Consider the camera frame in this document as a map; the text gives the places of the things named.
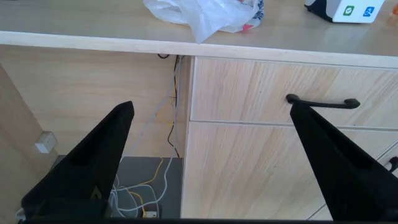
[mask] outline floor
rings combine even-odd
[[[65,156],[59,156],[54,164],[57,164]],[[156,179],[150,183],[153,187],[156,197],[159,198],[164,190],[164,171],[170,158],[164,158]],[[159,201],[159,210],[161,218],[180,218],[181,192],[182,192],[182,159],[173,158],[167,173],[167,191],[163,199]],[[160,158],[156,157],[125,157],[119,165],[118,176],[120,186],[132,186],[151,180],[160,163]],[[132,189],[139,194],[144,203],[154,200],[152,191],[148,187],[138,187]],[[137,204],[141,204],[139,197],[134,196]],[[120,208],[134,208],[134,202],[126,191],[119,193]],[[113,217],[120,217],[115,210],[115,204],[112,204]],[[126,217],[135,217],[136,212],[123,212]]]

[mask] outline green logo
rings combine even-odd
[[[354,11],[355,6],[347,6],[346,10],[344,10],[344,16],[350,16]]]

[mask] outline wooden desk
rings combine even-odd
[[[182,217],[330,218],[284,97],[357,98],[356,110],[318,111],[380,163],[396,155],[395,1],[373,24],[330,24],[302,1],[265,4],[259,27],[196,44],[189,27],[159,21],[141,0],[0,1],[1,165],[6,179],[24,185],[1,185],[1,218],[13,222],[56,152],[67,154],[120,102],[136,109],[126,156],[175,155],[167,143],[172,98],[131,150],[174,75],[175,56],[154,53],[186,55],[177,118]],[[33,146],[41,130],[58,139],[51,155]]]

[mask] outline white plastic bag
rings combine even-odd
[[[144,4],[158,19],[188,24],[197,43],[218,30],[256,27],[264,17],[264,0],[144,0]]]

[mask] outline drawer handle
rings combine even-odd
[[[394,172],[398,168],[398,157],[393,157],[389,161],[391,163],[390,172]]]
[[[286,100],[288,103],[291,105],[294,103],[302,103],[307,106],[316,106],[316,107],[326,107],[326,108],[340,108],[340,109],[355,109],[360,106],[360,102],[356,99],[347,99],[344,101],[342,104],[337,104],[337,103],[316,103],[316,102],[310,102],[310,101],[305,101],[301,100],[299,96],[295,94],[288,94],[286,96]]]

